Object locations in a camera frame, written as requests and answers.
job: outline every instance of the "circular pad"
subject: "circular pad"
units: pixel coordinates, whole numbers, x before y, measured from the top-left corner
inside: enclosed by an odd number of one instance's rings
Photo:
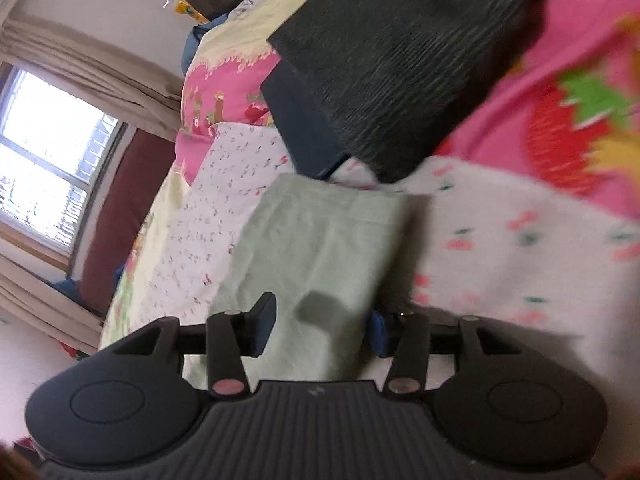
[[[595,388],[533,352],[465,365],[436,391],[433,413],[478,460],[540,469],[590,459],[607,421]]]
[[[43,452],[63,463],[135,462],[193,426],[196,391],[171,367],[139,355],[96,355],[39,387],[25,410]]]
[[[562,408],[558,392],[532,381],[498,384],[489,392],[488,402],[495,413],[513,422],[542,422]]]
[[[73,394],[71,411],[87,422],[114,424],[134,416],[144,403],[145,394],[133,384],[98,381]]]

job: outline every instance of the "black holder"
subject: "black holder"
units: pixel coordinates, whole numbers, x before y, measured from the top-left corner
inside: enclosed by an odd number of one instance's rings
[[[250,312],[203,325],[162,318],[39,387],[26,408],[41,473],[63,480],[496,478],[590,480],[607,410],[586,381],[475,316],[431,325],[374,312],[367,340],[393,355],[372,381],[261,381],[241,357],[264,351],[276,318]],[[180,374],[206,355],[207,390]],[[456,374],[425,391],[430,354]]]

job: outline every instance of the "window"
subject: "window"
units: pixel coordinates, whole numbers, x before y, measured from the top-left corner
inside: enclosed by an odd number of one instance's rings
[[[69,254],[118,121],[12,68],[0,102],[0,221]]]

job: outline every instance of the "white wall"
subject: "white wall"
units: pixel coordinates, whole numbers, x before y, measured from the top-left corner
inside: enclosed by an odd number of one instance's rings
[[[0,440],[27,436],[29,396],[75,362],[55,340],[0,309]]]
[[[74,28],[181,75],[193,18],[163,9],[166,0],[22,0],[17,9]]]

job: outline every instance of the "ridged black surface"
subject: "ridged black surface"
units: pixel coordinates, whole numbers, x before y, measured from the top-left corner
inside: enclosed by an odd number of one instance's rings
[[[592,480],[587,464],[551,473],[483,465],[450,446],[428,412],[373,382],[263,382],[212,406],[191,437],[147,464],[79,471],[47,462],[47,480]]]

